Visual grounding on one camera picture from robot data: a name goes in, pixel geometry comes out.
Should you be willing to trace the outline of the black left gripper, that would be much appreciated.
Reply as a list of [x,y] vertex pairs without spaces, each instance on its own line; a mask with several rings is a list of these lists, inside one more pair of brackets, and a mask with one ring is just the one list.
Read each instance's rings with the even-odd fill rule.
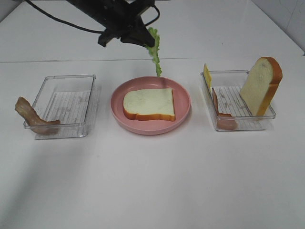
[[155,6],[153,0],[109,1],[105,5],[109,18],[103,21],[106,28],[98,38],[98,44],[105,47],[113,38],[122,43],[130,43],[142,47],[153,47],[155,39],[146,28],[149,23],[142,21],[141,15]]

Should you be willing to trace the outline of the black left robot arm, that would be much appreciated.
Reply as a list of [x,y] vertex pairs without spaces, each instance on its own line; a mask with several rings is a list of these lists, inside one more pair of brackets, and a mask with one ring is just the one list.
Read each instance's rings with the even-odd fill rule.
[[113,38],[142,47],[155,45],[141,14],[153,7],[153,0],[70,0],[70,4],[105,27],[98,44],[105,47]]

